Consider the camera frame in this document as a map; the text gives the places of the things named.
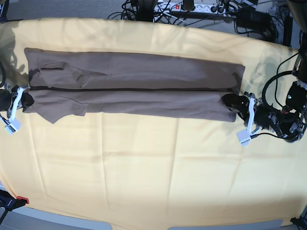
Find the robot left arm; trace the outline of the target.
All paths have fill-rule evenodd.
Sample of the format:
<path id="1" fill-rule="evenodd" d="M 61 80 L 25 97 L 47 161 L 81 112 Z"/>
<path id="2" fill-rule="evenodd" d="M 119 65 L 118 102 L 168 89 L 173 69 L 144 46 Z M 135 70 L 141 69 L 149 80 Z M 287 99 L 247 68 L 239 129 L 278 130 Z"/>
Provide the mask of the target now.
<path id="1" fill-rule="evenodd" d="M 245 122 L 246 129 L 237 133 L 242 146 L 261 135 L 266 129 L 267 135 L 293 143 L 300 140 L 307 129 L 307 2 L 305 0 L 287 1 L 290 12 L 300 27 L 300 48 L 292 70 L 277 73 L 263 87 L 261 97 L 245 92 L 239 96 L 226 94 L 222 97 L 224 105 L 236 112 Z M 281 110 L 269 105 L 266 91 L 269 85 L 280 77 L 296 77 L 288 91 L 285 105 Z"/>

